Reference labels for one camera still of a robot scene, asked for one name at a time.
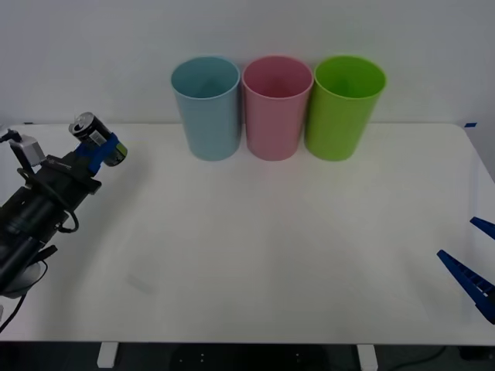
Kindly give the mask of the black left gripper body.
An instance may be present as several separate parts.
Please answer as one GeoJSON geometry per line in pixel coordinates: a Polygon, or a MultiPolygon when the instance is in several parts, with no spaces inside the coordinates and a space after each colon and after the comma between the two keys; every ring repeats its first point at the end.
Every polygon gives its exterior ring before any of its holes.
{"type": "Polygon", "coordinates": [[[40,150],[27,156],[27,210],[73,212],[101,187],[94,159],[74,150],[62,158],[40,150]]]}

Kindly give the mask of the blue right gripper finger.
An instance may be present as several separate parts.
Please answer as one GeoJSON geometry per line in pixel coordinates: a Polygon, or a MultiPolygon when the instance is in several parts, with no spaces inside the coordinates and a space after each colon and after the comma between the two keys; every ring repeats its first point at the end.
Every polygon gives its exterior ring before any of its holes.
{"type": "Polygon", "coordinates": [[[493,324],[494,285],[470,270],[444,250],[440,250],[437,256],[458,284],[469,295],[478,311],[488,322],[493,324]]]}
{"type": "Polygon", "coordinates": [[[473,217],[470,221],[476,228],[483,231],[486,235],[488,235],[491,239],[495,239],[495,224],[488,222],[486,220],[482,220],[478,217],[473,217]]]}

